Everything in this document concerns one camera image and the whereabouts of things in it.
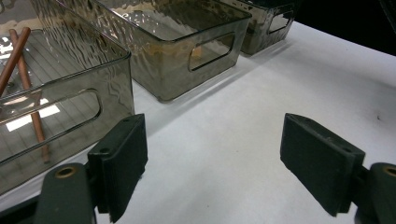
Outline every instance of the container rim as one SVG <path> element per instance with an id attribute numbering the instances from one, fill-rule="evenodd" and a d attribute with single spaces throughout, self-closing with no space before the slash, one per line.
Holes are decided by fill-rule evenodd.
<path id="1" fill-rule="evenodd" d="M 181 41 L 181 40 L 184 40 L 184 39 L 188 39 L 188 38 L 190 38 L 190 37 L 192 37 L 192 36 L 194 36 L 194 35 L 201 34 L 201 33 L 203 33 L 203 32 L 206 32 L 206 31 L 209 31 L 209 30 L 212 30 L 212 29 L 216 29 L 216 28 L 218 28 L 218 27 L 220 27 L 220 26 L 223 26 L 223 25 L 228 25 L 228 24 L 231 24 L 231 23 L 234 23 L 234 22 L 238 22 L 238 21 L 249 20 L 249 19 L 252 17 L 250 13 L 248 13 L 248 12 L 246 12 L 246 11 L 244 11 L 244 10 L 241 10 L 241 9 L 239 9 L 239 8 L 237 8 L 237 7 L 233 7 L 233 6 L 227 5 L 227 4 L 225 4 L 225 3 L 223 3 L 223 2 L 220 2 L 220 1 L 215 1 L 216 3 L 219 3 L 219 4 L 224 5 L 224 6 L 226 6 L 226 7 L 230 7 L 230 8 L 232 8 L 233 10 L 239 11 L 239 12 L 240 12 L 241 14 L 243 14 L 244 16 L 241 17 L 241 18 L 238 18 L 238 19 L 236 19 L 236 20 L 227 21 L 227 22 L 224 22 L 224 23 L 219 24 L 219 25 L 211 26 L 211 27 L 209 27 L 209 28 L 207 28 L 207 29 L 197 31 L 197 32 L 194 32 L 194 33 L 189 34 L 189 35 L 183 35 L 182 37 L 179 37 L 179 38 L 176 38 L 176 39 L 166 40 L 166 39 L 161 39 L 161 38 L 159 38 L 159 37 L 156 36 L 156 35 L 153 35 L 152 33 L 148 32 L 147 30 L 143 29 L 142 27 L 136 25 L 136 24 L 133 23 L 133 22 L 130 22 L 130 21 L 128 21 L 128 20 L 125 20 L 125 18 L 123 18 L 119 13 L 116 13 L 115 11 L 113 11 L 113 10 L 111 10 L 110 8 L 106 7 L 103 3 L 101 3 L 101 2 L 99 2 L 99 1 L 97 1 L 97 0 L 92 0 L 92 1 L 95 2 L 96 4 L 100 5 L 102 8 L 104 8 L 105 10 L 107 10 L 108 12 L 110 12 L 111 14 L 116 15 L 117 17 L 121 18 L 122 20 L 128 22 L 129 24 L 131 24 L 133 27 L 137 28 L 138 30 L 144 32 L 145 34 L 149 35 L 150 37 L 153 37 L 155 40 L 157 40 L 157 41 L 159 41 L 159 42 L 164 42 L 164 43 L 176 43 L 176 42 L 178 42 L 178 41 Z"/>

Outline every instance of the plastic storage container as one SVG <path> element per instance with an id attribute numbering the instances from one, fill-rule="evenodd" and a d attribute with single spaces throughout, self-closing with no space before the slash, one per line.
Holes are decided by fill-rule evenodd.
<path id="1" fill-rule="evenodd" d="M 302 0 L 220 0 L 252 15 L 242 52 L 253 55 L 286 38 Z"/>
<path id="2" fill-rule="evenodd" d="M 54 1 L 32 4 L 42 22 L 20 21 L 43 27 L 24 46 L 32 88 L 22 88 L 16 67 L 0 98 L 0 194 L 97 142 L 134 113 L 129 50 Z M 3 18 L 0 24 L 9 24 Z M 12 51 L 8 36 L 8 30 L 0 36 L 0 71 Z M 36 111 L 43 142 L 31 120 Z"/>
<path id="3" fill-rule="evenodd" d="M 59 0 L 132 51 L 132 76 L 170 101 L 236 64 L 250 15 L 213 0 Z"/>

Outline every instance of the screw hole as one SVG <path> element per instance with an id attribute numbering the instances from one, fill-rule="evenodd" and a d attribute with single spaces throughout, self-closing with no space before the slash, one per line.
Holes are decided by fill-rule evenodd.
<path id="1" fill-rule="evenodd" d="M 67 167 L 64 167 L 62 170 L 56 172 L 55 177 L 60 178 L 60 179 L 67 178 L 67 177 L 75 174 L 76 171 L 77 171 L 77 169 L 75 167 L 67 166 Z"/>
<path id="2" fill-rule="evenodd" d="M 108 152 L 110 152 L 110 148 L 107 148 L 107 147 L 101 148 L 101 149 L 99 150 L 99 152 L 100 152 L 100 153 L 103 153 L 103 154 L 107 154 Z"/>
<path id="3" fill-rule="evenodd" d="M 394 167 L 386 167 L 385 168 L 385 173 L 387 173 L 388 175 L 392 175 L 396 177 L 396 168 Z"/>

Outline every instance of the bin handle cutout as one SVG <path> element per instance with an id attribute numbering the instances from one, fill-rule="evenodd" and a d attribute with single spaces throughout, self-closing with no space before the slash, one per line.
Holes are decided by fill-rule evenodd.
<path id="1" fill-rule="evenodd" d="M 190 52 L 189 71 L 193 72 L 227 56 L 233 50 L 235 33 L 216 36 L 197 44 Z"/>

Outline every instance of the white tabletop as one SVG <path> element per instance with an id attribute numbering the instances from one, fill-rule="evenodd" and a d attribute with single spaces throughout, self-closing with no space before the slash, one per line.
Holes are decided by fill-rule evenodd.
<path id="1" fill-rule="evenodd" d="M 353 223 L 356 206 L 329 216 L 281 162 L 285 113 L 364 150 L 367 168 L 396 163 L 396 57 L 298 22 L 173 103 L 134 83 L 134 105 L 146 115 L 148 164 L 118 223 Z"/>

